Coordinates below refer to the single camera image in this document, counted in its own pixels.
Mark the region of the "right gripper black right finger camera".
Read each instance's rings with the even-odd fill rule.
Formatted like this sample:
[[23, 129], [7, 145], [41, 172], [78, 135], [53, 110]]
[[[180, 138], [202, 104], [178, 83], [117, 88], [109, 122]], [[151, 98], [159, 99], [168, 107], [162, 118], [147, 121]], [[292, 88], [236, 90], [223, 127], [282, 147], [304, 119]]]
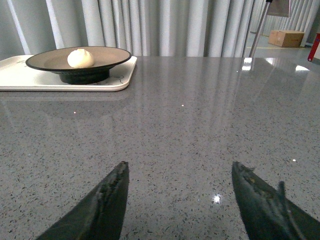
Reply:
[[274, 189], [253, 169], [232, 163], [232, 184], [241, 219], [251, 240], [318, 240], [320, 223], [286, 198], [285, 184]]

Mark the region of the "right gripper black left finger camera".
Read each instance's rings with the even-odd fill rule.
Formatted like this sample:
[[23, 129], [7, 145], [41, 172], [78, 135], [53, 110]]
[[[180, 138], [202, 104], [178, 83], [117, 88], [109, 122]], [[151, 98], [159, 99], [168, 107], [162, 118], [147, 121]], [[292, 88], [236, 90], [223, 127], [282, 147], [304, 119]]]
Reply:
[[38, 240], [118, 240], [126, 212], [129, 166], [120, 162]]

